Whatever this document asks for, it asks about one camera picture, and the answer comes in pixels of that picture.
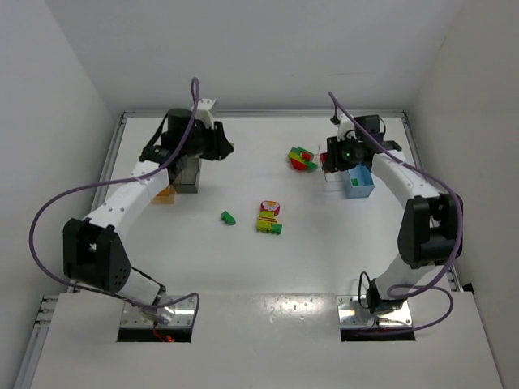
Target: white wall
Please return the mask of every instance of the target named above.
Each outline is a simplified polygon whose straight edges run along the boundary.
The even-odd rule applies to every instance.
[[[62,290],[32,262],[28,229],[52,195],[99,178],[110,116],[48,7],[0,5],[0,387],[14,383],[44,293]],[[36,231],[49,267],[62,274],[63,223],[92,193],[50,208]]]
[[[519,2],[466,0],[409,109],[427,169],[465,200],[459,268],[501,378],[519,382]]]
[[[402,108],[462,0],[46,0],[105,101],[220,108]]]

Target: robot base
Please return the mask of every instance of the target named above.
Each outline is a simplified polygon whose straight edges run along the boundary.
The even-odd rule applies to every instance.
[[[174,311],[174,319],[167,325],[157,325],[157,334],[161,337],[170,336],[174,342],[190,343],[192,333],[193,314],[195,313],[196,299],[190,298],[181,301],[171,310]],[[118,342],[161,342],[153,333],[153,321],[143,316],[139,308],[124,303],[119,327]]]
[[[367,305],[366,297],[361,302]],[[357,296],[337,296],[339,328],[341,340],[344,341],[386,341],[414,340],[414,333],[406,331],[398,334],[397,330],[412,329],[413,319],[407,301],[402,307],[387,314],[371,314],[358,303]]]

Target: wall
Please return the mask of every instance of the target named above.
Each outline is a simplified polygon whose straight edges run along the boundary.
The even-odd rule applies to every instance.
[[[46,0],[114,108],[399,108],[462,0]]]
[[[519,2],[466,0],[409,108],[423,163],[465,200],[472,282],[506,387],[517,387]]]
[[[37,208],[101,172],[114,119],[39,0],[0,5],[0,387],[15,381],[44,293],[62,288],[32,262],[28,230]],[[36,248],[62,274],[61,230],[92,193],[49,209]]]

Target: green block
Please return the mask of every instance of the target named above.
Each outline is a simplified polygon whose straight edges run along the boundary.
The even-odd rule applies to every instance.
[[[228,225],[236,224],[236,220],[227,211],[221,213],[221,219]]]
[[[281,235],[282,224],[272,224],[272,233],[276,235]]]

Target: red and green toy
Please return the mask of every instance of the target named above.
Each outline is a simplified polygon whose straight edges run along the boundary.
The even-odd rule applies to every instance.
[[[289,161],[296,170],[315,170],[317,164],[314,162],[314,154],[302,147],[292,147],[289,152]]]

